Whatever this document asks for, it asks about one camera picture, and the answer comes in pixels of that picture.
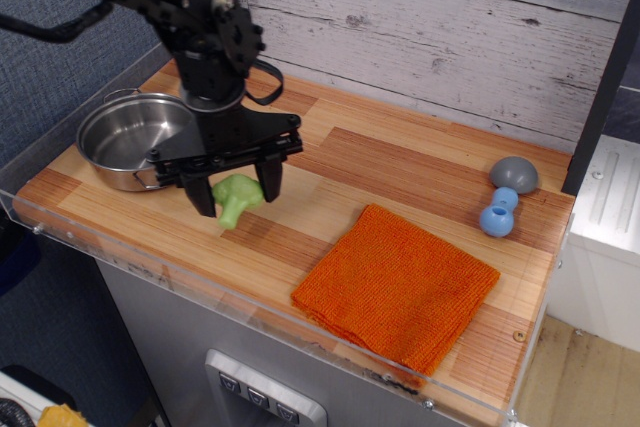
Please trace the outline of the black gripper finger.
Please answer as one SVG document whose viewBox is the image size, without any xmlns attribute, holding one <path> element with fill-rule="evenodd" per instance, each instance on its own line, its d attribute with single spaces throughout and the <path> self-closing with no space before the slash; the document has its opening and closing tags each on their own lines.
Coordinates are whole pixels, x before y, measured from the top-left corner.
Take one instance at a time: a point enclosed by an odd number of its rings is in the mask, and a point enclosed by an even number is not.
<svg viewBox="0 0 640 427">
<path fill-rule="evenodd" d="M 267 157 L 255 164 L 256 174 L 266 202 L 273 202 L 279 195 L 283 176 L 279 156 Z"/>
<path fill-rule="evenodd" d="M 181 177 L 182 188 L 196 211 L 204 217 L 215 217 L 216 207 L 207 177 Z"/>
</svg>

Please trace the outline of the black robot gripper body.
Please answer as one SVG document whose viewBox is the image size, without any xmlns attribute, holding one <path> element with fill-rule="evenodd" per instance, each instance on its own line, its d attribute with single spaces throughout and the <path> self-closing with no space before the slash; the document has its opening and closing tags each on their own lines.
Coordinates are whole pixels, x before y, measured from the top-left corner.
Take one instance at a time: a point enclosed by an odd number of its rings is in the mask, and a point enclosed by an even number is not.
<svg viewBox="0 0 640 427">
<path fill-rule="evenodd" d="M 217 111 L 192 109 L 191 120 L 179 133 L 150 149 L 160 183 L 182 187 L 181 177 L 209 177 L 267 157 L 287 157 L 302 151 L 296 114 L 251 110 L 237 103 Z"/>
</svg>

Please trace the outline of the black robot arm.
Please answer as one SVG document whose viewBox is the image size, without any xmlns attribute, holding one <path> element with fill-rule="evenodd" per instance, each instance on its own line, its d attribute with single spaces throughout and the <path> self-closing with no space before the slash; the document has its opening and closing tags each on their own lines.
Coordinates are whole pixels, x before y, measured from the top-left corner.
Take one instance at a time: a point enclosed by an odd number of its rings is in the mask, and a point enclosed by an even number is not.
<svg viewBox="0 0 640 427">
<path fill-rule="evenodd" d="M 252 68 L 280 71 L 259 60 L 262 29 L 239 0 L 103 0 L 129 8 L 152 25 L 181 79 L 191 121 L 152 147 L 147 160 L 162 184 L 183 188 L 203 216 L 215 214 L 211 175 L 252 165 L 266 201 L 280 194 L 283 163 L 302 149 L 301 119 L 243 106 Z"/>
</svg>

